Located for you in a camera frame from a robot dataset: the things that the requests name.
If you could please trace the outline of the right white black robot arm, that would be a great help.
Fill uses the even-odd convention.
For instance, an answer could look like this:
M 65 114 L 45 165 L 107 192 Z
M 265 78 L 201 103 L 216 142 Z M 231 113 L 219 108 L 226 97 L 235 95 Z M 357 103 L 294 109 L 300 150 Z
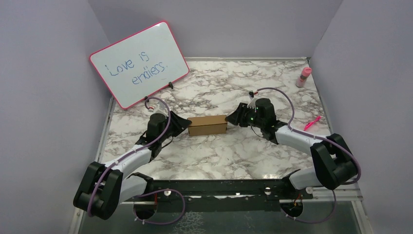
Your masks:
M 312 158 L 313 166 L 285 176 L 281 192 L 294 198 L 301 189 L 325 187 L 334 190 L 358 173 L 357 165 L 348 155 L 349 149 L 338 134 L 308 136 L 292 131 L 287 123 L 277 119 L 274 106 L 268 98 L 259 98 L 253 107 L 240 103 L 226 121 L 234 126 L 257 127 L 263 137 L 275 144 L 286 145 Z

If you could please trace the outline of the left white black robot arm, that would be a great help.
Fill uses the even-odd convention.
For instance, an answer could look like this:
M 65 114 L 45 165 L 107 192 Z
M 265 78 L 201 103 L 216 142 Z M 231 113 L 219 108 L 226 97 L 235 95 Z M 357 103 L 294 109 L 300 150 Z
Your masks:
M 163 142 L 179 136 L 191 123 L 174 112 L 152 114 L 147 130 L 126 153 L 106 163 L 95 161 L 88 165 L 73 205 L 89 216 L 106 220 L 119 203 L 133 196 L 141 200 L 151 198 L 152 178 L 135 170 L 153 161 L 161 152 Z

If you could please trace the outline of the brown cardboard box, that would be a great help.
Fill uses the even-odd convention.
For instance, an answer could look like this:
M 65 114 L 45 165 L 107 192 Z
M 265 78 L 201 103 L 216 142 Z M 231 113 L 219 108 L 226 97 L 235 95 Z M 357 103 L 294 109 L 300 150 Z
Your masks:
M 226 115 L 189 117 L 192 123 L 188 127 L 191 137 L 225 134 L 227 131 Z

